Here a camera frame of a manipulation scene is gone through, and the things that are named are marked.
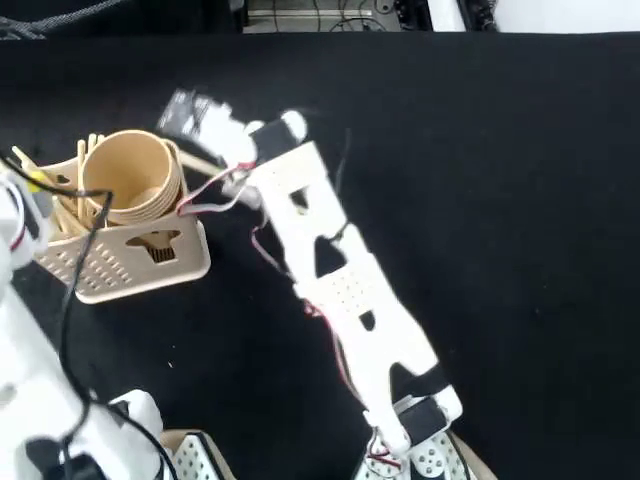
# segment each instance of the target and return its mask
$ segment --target white bracket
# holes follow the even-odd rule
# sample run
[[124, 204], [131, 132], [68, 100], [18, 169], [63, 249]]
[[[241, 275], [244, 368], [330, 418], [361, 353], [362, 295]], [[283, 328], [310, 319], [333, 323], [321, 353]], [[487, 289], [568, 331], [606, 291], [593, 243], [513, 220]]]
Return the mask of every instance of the white bracket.
[[[358, 229], [348, 223], [313, 142], [308, 142], [255, 168], [247, 178], [262, 197], [263, 207], [284, 248], [284, 258], [298, 297], [327, 318], [337, 334], [367, 421], [377, 427], [395, 454], [410, 441], [393, 409], [390, 368], [398, 363], [422, 375], [438, 363], [424, 332], [398, 301], [375, 256]], [[300, 192], [308, 205], [300, 211], [291, 194]], [[315, 270], [315, 242], [333, 239], [345, 257], [344, 267], [320, 278]], [[370, 312], [371, 329], [360, 316]], [[462, 413], [455, 392], [441, 399], [450, 423]]]

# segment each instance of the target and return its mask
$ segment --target red wire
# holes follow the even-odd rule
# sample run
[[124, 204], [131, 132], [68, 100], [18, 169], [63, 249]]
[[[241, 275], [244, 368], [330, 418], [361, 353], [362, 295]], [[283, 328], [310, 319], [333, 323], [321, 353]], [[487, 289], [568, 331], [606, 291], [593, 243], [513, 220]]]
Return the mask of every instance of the red wire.
[[20, 235], [18, 235], [18, 238], [16, 238], [15, 241], [9, 246], [9, 250], [13, 252], [20, 246], [20, 243], [22, 243], [22, 240], [24, 239], [24, 234], [26, 231], [27, 231], [27, 226], [22, 225], [22, 230], [20, 230]]
[[344, 384], [347, 386], [351, 394], [356, 398], [356, 400], [358, 400], [362, 405], [364, 405], [364, 403], [362, 402], [362, 399], [360, 398], [360, 395], [358, 394], [358, 391], [351, 383], [351, 379], [349, 378], [347, 369], [344, 365], [344, 362], [342, 361], [342, 353], [340, 352], [340, 340], [338, 339], [333, 329], [331, 328], [331, 324], [329, 323], [329, 320], [327, 319], [326, 315], [322, 313], [322, 311], [318, 307], [313, 305], [306, 298], [304, 299], [304, 311], [307, 315], [310, 315], [312, 317], [320, 317], [322, 318], [322, 320], [324, 320], [325, 325], [327, 326], [327, 328], [329, 329], [329, 332], [331, 332], [331, 335], [332, 335], [333, 354], [335, 355], [335, 358], [336, 358], [336, 364], [338, 366], [338, 372], [340, 373], [340, 378], [342, 379]]
[[396, 468], [402, 468], [402, 464], [399, 462], [396, 462], [394, 460], [389, 460], [388, 458], [384, 458], [385, 456], [389, 455], [389, 449], [388, 448], [384, 448], [384, 450], [380, 453], [373, 453], [372, 448], [373, 448], [373, 444], [376, 443], [376, 438], [378, 437], [377, 434], [377, 430], [375, 431], [376, 433], [374, 434], [374, 437], [371, 439], [371, 441], [369, 442], [369, 448], [367, 449], [367, 458], [371, 458], [373, 460], [376, 460], [377, 462], [380, 463], [385, 463], [387, 465], [391, 465], [393, 467]]

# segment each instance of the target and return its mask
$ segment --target black cable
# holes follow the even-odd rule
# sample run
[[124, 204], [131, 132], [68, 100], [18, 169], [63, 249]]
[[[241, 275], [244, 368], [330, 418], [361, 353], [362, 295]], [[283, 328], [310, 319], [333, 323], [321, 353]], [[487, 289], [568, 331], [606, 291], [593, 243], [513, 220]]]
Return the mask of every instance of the black cable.
[[174, 467], [173, 462], [169, 458], [169, 455], [167, 454], [167, 452], [163, 448], [163, 446], [160, 445], [160, 442], [158, 442], [158, 440], [156, 440], [154, 438], [154, 436], [151, 435], [151, 433], [149, 433], [149, 430], [144, 428], [142, 425], [140, 425], [138, 422], [136, 422], [133, 418], [131, 418], [128, 415], [126, 415], [119, 408], [117, 408], [117, 407], [115, 407], [113, 405], [106, 405], [106, 407], [109, 409], [109, 411], [111, 413], [113, 413], [114, 415], [119, 417], [124, 423], [127, 423], [127, 424], [131, 425], [140, 434], [142, 434], [142, 436], [144, 438], [149, 440], [149, 442], [155, 447], [155, 449], [158, 451], [158, 453], [162, 457], [162, 460], [164, 460], [164, 463], [167, 464], [167, 468], [169, 469], [169, 472], [171, 473], [171, 478], [173, 480], [178, 480], [178, 473], [176, 472], [176, 468]]
[[460, 457], [460, 462], [462, 462], [462, 468], [464, 468], [464, 478], [466, 478], [467, 480], [471, 480], [471, 473], [469, 473], [469, 465], [467, 465], [467, 461], [462, 456], [462, 452], [460, 451], [458, 442], [456, 442], [456, 439], [453, 438], [453, 435], [449, 430], [447, 430], [445, 433], [447, 434], [447, 437], [449, 437], [449, 441], [451, 442], [451, 445], [453, 445], [453, 449], [456, 451], [456, 454], [458, 455], [458, 457]]
[[272, 0], [271, 9], [273, 10], [273, 24], [276, 26], [276, 32], [279, 32], [278, 28], [278, 9], [276, 7], [276, 0]]
[[[96, 221], [91, 227], [91, 230], [87, 235], [87, 239], [85, 240], [84, 245], [82, 246], [82, 249], [78, 254], [78, 258], [76, 259], [76, 265], [74, 268], [71, 282], [69, 282], [65, 295], [63, 296], [63, 299], [62, 299], [61, 319], [60, 319], [60, 326], [59, 326], [60, 368], [62, 369], [62, 372], [64, 373], [65, 377], [67, 378], [67, 381], [71, 385], [71, 388], [74, 390], [76, 395], [78, 395], [78, 397], [80, 398], [80, 401], [82, 402], [82, 412], [80, 414], [80, 418], [78, 419], [76, 424], [73, 426], [73, 428], [71, 428], [71, 430], [64, 435], [64, 437], [60, 442], [60, 447], [61, 447], [61, 451], [64, 459], [63, 468], [64, 468], [65, 480], [72, 480], [73, 471], [71, 469], [71, 463], [70, 463], [69, 445], [73, 441], [74, 437], [77, 435], [78, 431], [82, 428], [82, 426], [86, 423], [87, 419], [89, 418], [89, 410], [91, 408], [91, 404], [96, 404], [96, 405], [102, 405], [102, 404], [99, 401], [91, 398], [90, 394], [82, 386], [82, 383], [80, 382], [80, 380], [78, 380], [76, 375], [73, 373], [73, 370], [71, 369], [71, 366], [69, 363], [69, 342], [68, 342], [69, 320], [71, 318], [71, 307], [73, 305], [73, 296], [75, 294], [76, 287], [78, 286], [78, 282], [80, 281], [80, 274], [82, 273], [82, 269], [84, 267], [84, 263], [87, 259], [87, 256], [91, 251], [91, 246], [95, 241], [95, 237], [98, 233], [98, 229], [100, 228], [100, 225], [104, 225], [104, 221], [107, 218], [109, 209], [111, 208], [111, 204], [113, 202], [113, 192], [110, 190], [69, 190], [66, 188], [53, 187], [31, 177], [28, 173], [26, 173], [24, 170], [18, 167], [16, 163], [11, 161], [10, 158], [7, 157], [2, 151], [0, 151], [0, 161], [4, 165], [6, 165], [10, 170], [12, 170], [14, 173], [19, 175], [21, 178], [23, 178], [30, 184], [35, 185], [41, 190], [44, 190], [49, 193], [62, 195], [67, 198], [94, 198], [94, 197], [106, 196], [102, 209], [100, 210], [100, 213], [96, 217]], [[107, 408], [109, 408], [110, 411], [114, 411], [114, 409], [111, 407], [107, 406]], [[160, 453], [164, 461], [167, 463], [167, 466], [173, 475], [173, 479], [177, 480], [178, 476], [176, 474], [175, 468], [173, 467], [173, 464], [171, 463], [171, 460], [169, 459], [169, 456], [165, 452], [164, 448], [162, 448], [162, 446], [159, 444], [159, 442], [155, 438], [153, 438], [153, 435], [151, 435], [142, 425], [137, 423], [135, 420], [129, 418], [128, 416], [122, 414], [120, 415], [120, 417], [123, 419], [123, 421], [125, 421], [126, 423], [129, 423], [136, 430], [138, 430], [145, 438], [147, 438], [153, 444], [153, 446], [158, 450], [158, 452]]]
[[313, 8], [316, 9], [316, 19], [318, 21], [318, 28], [316, 29], [319, 32], [322, 28], [322, 19], [320, 18], [320, 7], [318, 6], [318, 0], [311, 0], [313, 2]]
[[364, 14], [362, 13], [362, 7], [364, 7], [364, 4], [367, 3], [369, 0], [362, 0], [359, 4], [358, 4], [358, 16], [360, 16], [361, 20], [360, 23], [362, 24], [362, 29], [364, 30]]
[[[344, 3], [342, 3], [342, 0], [338, 0], [338, 11], [340, 12], [340, 22], [338, 22], [340, 24], [340, 26], [342, 26], [342, 30], [344, 31], [344, 23], [341, 22], [346, 22], [348, 20], [346, 14], [344, 13], [344, 11], [347, 8], [347, 2], [349, 0], [344, 0]], [[348, 25], [349, 29], [353, 32], [353, 27], [351, 26], [351, 24], [346, 24]]]
[[364, 21], [376, 24], [382, 29], [383, 32], [387, 31], [387, 29], [384, 28], [384, 25], [382, 25], [379, 21], [373, 18], [367, 18], [367, 17], [352, 17], [352, 18], [347, 18], [346, 20], [340, 20], [333, 27], [331, 27], [329, 31], [333, 32], [336, 28], [341, 27], [342, 25], [350, 24], [351, 22], [364, 22]]

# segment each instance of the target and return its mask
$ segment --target perforated white plate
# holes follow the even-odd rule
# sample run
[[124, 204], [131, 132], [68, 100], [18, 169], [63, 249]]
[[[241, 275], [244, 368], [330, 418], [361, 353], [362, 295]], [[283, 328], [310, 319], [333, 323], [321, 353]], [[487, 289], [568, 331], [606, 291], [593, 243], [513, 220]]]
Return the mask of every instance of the perforated white plate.
[[[382, 448], [378, 440], [372, 445], [374, 453]], [[386, 458], [400, 461], [391, 455]], [[397, 469], [374, 459], [365, 458], [353, 480], [420, 480], [423, 478], [468, 480], [465, 477], [462, 460], [445, 433], [438, 433], [413, 447], [409, 450], [409, 458], [415, 471], [418, 472], [417, 476], [411, 476], [412, 471], [407, 460], [400, 461], [403, 466]], [[471, 480], [477, 480], [471, 469], [469, 469], [469, 476]]]
[[223, 480], [197, 435], [187, 435], [173, 456], [178, 480]]

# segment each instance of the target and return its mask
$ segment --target wire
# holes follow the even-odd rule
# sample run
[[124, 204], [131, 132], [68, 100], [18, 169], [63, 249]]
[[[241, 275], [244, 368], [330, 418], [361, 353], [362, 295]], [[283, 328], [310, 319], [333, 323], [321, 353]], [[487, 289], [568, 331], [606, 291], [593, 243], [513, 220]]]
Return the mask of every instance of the wire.
[[294, 279], [291, 273], [289, 273], [285, 268], [283, 268], [278, 263], [278, 261], [275, 258], [273, 258], [273, 256], [269, 252], [267, 252], [267, 250], [258, 241], [258, 237], [256, 236], [256, 233], [258, 233], [260, 230], [266, 227], [268, 222], [269, 222], [269, 219], [267, 218], [267, 213], [263, 209], [262, 224], [256, 227], [253, 227], [253, 229], [251, 230], [251, 245], [253, 245], [253, 248], [255, 248], [257, 252], [262, 256], [262, 258], [264, 258], [269, 265], [275, 268], [279, 274], [284, 275], [285, 277], [287, 277], [289, 280], [293, 282]]
[[198, 195], [200, 195], [202, 192], [204, 192], [207, 188], [209, 188], [215, 182], [218, 182], [218, 181], [222, 180], [223, 178], [225, 178], [227, 175], [233, 173], [235, 170], [237, 170], [237, 168], [238, 167], [225, 168], [224, 170], [222, 170], [217, 175], [214, 175], [213, 177], [211, 177], [209, 180], [207, 180], [205, 183], [203, 183], [200, 187], [198, 187], [197, 189], [193, 190], [188, 195], [186, 195], [184, 198], [182, 198], [182, 200], [180, 200], [178, 202], [178, 205], [176, 205], [176, 211], [180, 212], [182, 210], [182, 207], [184, 207], [187, 203], [190, 203], [192, 200], [194, 200]]
[[458, 457], [460, 457], [460, 461], [462, 462], [462, 468], [464, 469], [464, 478], [466, 478], [467, 480], [471, 480], [469, 465], [467, 464], [466, 459], [462, 456], [462, 452], [460, 451], [460, 446], [458, 445], [458, 442], [456, 442], [456, 439], [453, 437], [451, 432], [449, 432], [449, 430], [447, 430], [444, 433], [447, 434], [447, 437], [449, 437], [449, 441], [451, 442], [451, 445], [453, 445], [453, 449], [456, 451], [456, 454], [458, 455]]
[[[110, 190], [68, 190], [65, 188], [49, 186], [31, 177], [28, 173], [23, 171], [13, 161], [11, 161], [9, 157], [7, 157], [2, 151], [0, 151], [0, 161], [4, 163], [13, 172], [15, 172], [17, 175], [19, 175], [24, 180], [26, 180], [27, 182], [49, 193], [62, 195], [68, 198], [88, 198], [88, 197], [93, 198], [93, 197], [106, 196], [103, 207], [98, 213], [95, 223], [91, 227], [91, 230], [87, 235], [84, 245], [82, 246], [82, 249], [78, 254], [73, 276], [71, 278], [71, 282], [69, 282], [65, 295], [62, 299], [62, 307], [61, 307], [61, 319], [60, 319], [60, 326], [59, 326], [60, 368], [62, 369], [62, 372], [64, 373], [65, 377], [67, 378], [67, 381], [71, 385], [71, 388], [74, 390], [76, 395], [78, 395], [78, 397], [80, 398], [80, 401], [82, 402], [82, 412], [80, 414], [80, 418], [78, 419], [76, 424], [71, 428], [71, 430], [63, 436], [60, 442], [62, 455], [64, 459], [63, 468], [64, 468], [65, 480], [72, 480], [73, 472], [71, 469], [69, 445], [71, 444], [74, 437], [77, 435], [77, 433], [80, 431], [82, 426], [86, 423], [87, 419], [89, 418], [89, 410], [90, 410], [91, 404], [102, 405], [102, 403], [100, 403], [96, 399], [91, 398], [90, 394], [82, 386], [82, 383], [78, 380], [78, 378], [73, 373], [73, 370], [71, 369], [71, 366], [69, 364], [69, 342], [68, 342], [69, 322], [71, 318], [71, 308], [73, 305], [73, 297], [74, 297], [74, 293], [78, 285], [78, 282], [80, 280], [80, 274], [82, 273], [82, 269], [84, 267], [84, 263], [87, 259], [87, 256], [91, 251], [91, 246], [95, 241], [95, 237], [97, 235], [98, 229], [100, 228], [100, 225], [104, 224], [104, 221], [107, 218], [109, 209], [111, 208], [111, 204], [113, 202], [113, 192]], [[153, 446], [158, 450], [158, 452], [160, 453], [164, 461], [167, 463], [167, 466], [169, 468], [169, 471], [171, 472], [172, 478], [174, 480], [177, 480], [178, 476], [176, 474], [175, 468], [173, 467], [173, 464], [171, 463], [171, 460], [169, 459], [169, 456], [167, 455], [167, 452], [164, 450], [164, 448], [162, 448], [162, 446], [158, 443], [158, 441], [155, 438], [153, 438], [153, 435], [151, 435], [142, 425], [138, 424], [135, 420], [129, 418], [128, 416], [125, 416], [124, 414], [122, 414], [121, 418], [126, 423], [129, 423], [130, 425], [132, 425], [136, 430], [138, 430], [142, 435], [145, 436], [145, 438], [147, 438], [153, 444]]]
[[278, 28], [278, 7], [276, 6], [276, 0], [271, 1], [271, 10], [273, 11], [273, 24], [276, 27], [276, 32], [280, 32], [280, 28]]
[[352, 17], [352, 18], [347, 18], [346, 20], [340, 20], [340, 21], [339, 21], [338, 23], [336, 23], [333, 27], [331, 27], [331, 28], [329, 29], [329, 31], [330, 31], [330, 32], [333, 32], [336, 28], [341, 27], [341, 26], [343, 26], [343, 25], [351, 24], [351, 22], [361, 22], [361, 23], [362, 23], [362, 22], [364, 22], [364, 21], [371, 22], [371, 23], [373, 23], [373, 24], [377, 25], [378, 27], [380, 27], [380, 29], [381, 29], [383, 32], [386, 32], [386, 31], [387, 31], [387, 29], [386, 29], [386, 28], [384, 28], [384, 25], [382, 25], [379, 21], [377, 21], [377, 20], [376, 20], [376, 19], [374, 19], [374, 18], [368, 18], [368, 17]]
[[242, 196], [242, 194], [246, 189], [247, 189], [247, 185], [245, 184], [242, 187], [240, 187], [240, 190], [238, 190], [238, 193], [236, 194], [235, 197], [233, 197], [229, 202], [223, 203], [222, 205], [217, 205], [215, 203], [183, 205], [178, 208], [178, 216], [181, 217], [183, 215], [196, 215], [198, 213], [206, 213], [206, 212], [213, 212], [213, 213], [226, 212], [227, 210], [231, 210], [235, 206], [235, 204], [238, 203], [238, 200], [240, 200], [240, 197]]
[[0, 177], [0, 183], [2, 183], [2, 185], [9, 191], [18, 209], [19, 223], [16, 227], [16, 232], [11, 237], [11, 241], [9, 243], [9, 249], [13, 252], [22, 242], [26, 231], [24, 200], [18, 187], [14, 183], [10, 182], [6, 177]]
[[319, 32], [322, 29], [322, 19], [320, 18], [320, 7], [318, 6], [318, 0], [311, 0], [313, 2], [313, 8], [316, 10], [316, 19], [318, 21], [318, 28], [316, 32]]
[[351, 392], [351, 395], [353, 395], [355, 399], [358, 400], [358, 402], [360, 402], [360, 404], [364, 406], [362, 397], [360, 397], [358, 390], [356, 389], [356, 387], [353, 385], [353, 382], [351, 381], [351, 376], [349, 375], [349, 369], [345, 363], [344, 351], [342, 350], [340, 339], [333, 331], [333, 328], [331, 328], [331, 323], [329, 323], [329, 319], [318, 307], [312, 304], [308, 299], [305, 298], [303, 299], [303, 301], [304, 301], [304, 312], [307, 315], [311, 317], [319, 317], [319, 318], [322, 318], [322, 320], [324, 320], [325, 325], [327, 326], [327, 328], [329, 329], [329, 332], [331, 333], [333, 353], [335, 355], [336, 365], [338, 367], [338, 372], [340, 373], [340, 378], [342, 379], [343, 383], [347, 386], [347, 388]]
[[169, 472], [171, 473], [171, 478], [173, 480], [178, 480], [178, 473], [176, 472], [176, 468], [173, 465], [173, 462], [171, 461], [171, 459], [169, 458], [169, 455], [167, 454], [166, 450], [162, 447], [162, 445], [160, 445], [160, 442], [158, 442], [158, 440], [155, 439], [154, 436], [151, 435], [151, 433], [146, 428], [144, 428], [142, 425], [140, 425], [138, 422], [136, 422], [133, 418], [131, 418], [128, 415], [126, 415], [120, 409], [116, 408], [113, 405], [107, 405], [107, 408], [111, 413], [113, 413], [116, 416], [120, 417], [120, 419], [122, 419], [123, 422], [131, 425], [138, 432], [140, 432], [144, 436], [144, 438], [149, 440], [149, 442], [155, 447], [155, 449], [158, 451], [158, 453], [160, 453], [160, 456], [162, 457], [162, 460], [164, 460], [164, 463], [167, 465], [167, 468], [169, 469]]
[[[345, 15], [344, 11], [347, 8], [347, 2], [348, 1], [349, 0], [344, 0], [344, 3], [342, 3], [342, 0], [338, 0], [338, 11], [340, 12], [340, 22], [338, 22], [338, 23], [341, 23], [341, 22], [344, 22], [344, 21], [347, 20], [347, 16]], [[349, 29], [353, 32], [353, 27], [350, 24], [349, 24]]]
[[[358, 16], [361, 19], [364, 19], [364, 14], [362, 13], [362, 7], [364, 7], [364, 4], [367, 3], [369, 0], [362, 0], [359, 4], [358, 4]], [[360, 23], [362, 24], [362, 29], [364, 30], [364, 20], [361, 20]]]
[[384, 463], [386, 465], [390, 465], [392, 467], [396, 467], [396, 468], [402, 469], [402, 463], [396, 462], [395, 460], [390, 460], [388, 458], [385, 458], [390, 453], [388, 448], [385, 447], [384, 450], [381, 451], [381, 452], [377, 452], [377, 453], [373, 452], [373, 444], [375, 443], [376, 438], [378, 438], [378, 433], [379, 433], [378, 429], [374, 428], [373, 429], [373, 436], [371, 437], [371, 440], [369, 440], [369, 443], [367, 444], [366, 458], [371, 458], [372, 460], [375, 460], [377, 462]]

